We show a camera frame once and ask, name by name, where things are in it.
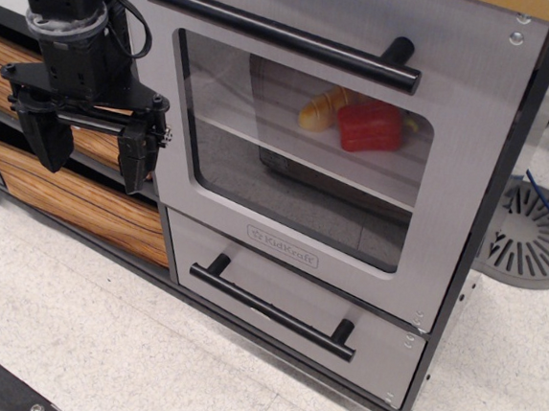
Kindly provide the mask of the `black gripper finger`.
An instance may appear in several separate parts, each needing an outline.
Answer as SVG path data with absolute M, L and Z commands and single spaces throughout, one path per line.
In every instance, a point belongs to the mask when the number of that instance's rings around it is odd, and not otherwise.
M 59 171 L 74 151 L 71 127 L 61 124 L 55 110 L 46 107 L 18 101 L 14 109 L 22 133 L 40 164 L 48 171 Z
M 145 180 L 156 165 L 157 140 L 147 124 L 129 123 L 118 136 L 119 167 L 127 194 L 143 189 Z

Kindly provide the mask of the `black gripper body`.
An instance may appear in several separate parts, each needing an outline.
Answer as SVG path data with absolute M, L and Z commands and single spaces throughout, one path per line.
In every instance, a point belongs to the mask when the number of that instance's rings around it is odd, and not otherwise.
M 157 147 L 167 145 L 170 102 L 135 77 L 134 63 L 117 51 L 113 38 L 98 35 L 66 44 L 45 36 L 38 43 L 43 61 L 1 67 L 11 86 L 12 109 L 18 101 L 46 107 L 63 125 L 116 138 L 129 123 L 146 124 Z

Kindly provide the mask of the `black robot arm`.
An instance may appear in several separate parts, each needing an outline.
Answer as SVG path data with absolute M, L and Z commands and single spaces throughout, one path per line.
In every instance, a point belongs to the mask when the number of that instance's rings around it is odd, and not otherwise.
M 57 172 L 74 151 L 74 127 L 116 137 L 125 190 L 136 194 L 170 140 L 166 97 L 133 74 L 150 50 L 130 49 L 126 16 L 142 14 L 128 0 L 28 0 L 26 24 L 41 63 L 9 63 L 11 109 L 40 163 Z

